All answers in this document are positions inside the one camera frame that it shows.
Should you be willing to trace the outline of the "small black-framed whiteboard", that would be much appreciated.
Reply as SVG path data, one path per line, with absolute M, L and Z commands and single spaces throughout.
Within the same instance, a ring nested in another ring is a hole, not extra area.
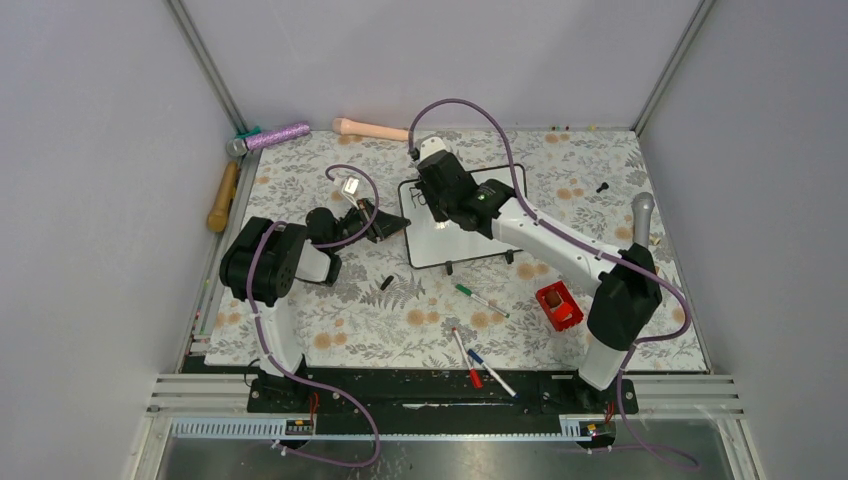
M 461 262 L 498 256 L 508 264 L 513 261 L 517 247 L 464 231 L 453 222 L 435 221 L 415 183 L 409 179 L 398 185 L 401 215 L 410 222 L 404 238 L 413 269 L 443 267 L 452 274 L 454 265 Z

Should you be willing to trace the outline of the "black marker cap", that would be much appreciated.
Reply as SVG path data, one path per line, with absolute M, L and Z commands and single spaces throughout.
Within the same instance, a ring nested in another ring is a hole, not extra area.
M 393 275 L 388 276 L 380 285 L 380 290 L 385 291 L 393 282 L 395 277 Z

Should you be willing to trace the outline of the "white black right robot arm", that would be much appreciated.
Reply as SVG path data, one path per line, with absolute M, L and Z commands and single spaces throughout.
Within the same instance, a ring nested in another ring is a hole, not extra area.
M 591 295 L 587 326 L 594 339 L 573 396 L 583 410 L 601 410 L 613 398 L 611 383 L 631 345 L 662 302 L 649 250 L 598 243 L 523 204 L 518 189 L 496 179 L 476 182 L 442 145 L 416 152 L 416 185 L 435 221 L 526 251 Z

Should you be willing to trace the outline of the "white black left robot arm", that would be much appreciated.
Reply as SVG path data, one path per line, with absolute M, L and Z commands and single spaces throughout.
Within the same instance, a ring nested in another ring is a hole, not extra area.
M 294 284 L 332 286 L 343 266 L 341 249 L 362 239 L 378 244 L 410 226 L 409 219 L 382 211 L 370 199 L 355 201 L 341 216 L 319 207 L 302 223 L 252 216 L 243 225 L 222 257 L 219 279 L 250 308 L 259 346 L 256 365 L 278 377 L 271 395 L 282 408 L 304 407 L 311 388 L 294 374 L 305 360 L 288 301 Z

